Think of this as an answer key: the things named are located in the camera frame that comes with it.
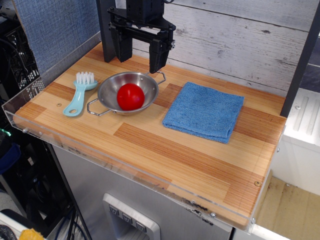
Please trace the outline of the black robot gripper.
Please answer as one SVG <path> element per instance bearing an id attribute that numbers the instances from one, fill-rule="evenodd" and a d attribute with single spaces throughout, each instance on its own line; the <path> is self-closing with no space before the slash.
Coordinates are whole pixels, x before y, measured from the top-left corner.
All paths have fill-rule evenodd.
<path id="1" fill-rule="evenodd" d="M 163 38 L 155 38 L 149 45 L 149 72 L 156 73 L 166 65 L 169 51 L 175 47 L 173 33 L 176 26 L 165 20 L 163 15 L 166 4 L 172 0 L 127 0 L 125 9 L 110 7 L 110 33 L 115 54 L 120 62 L 132 57 L 132 37 L 126 28 L 158 29 Z"/>

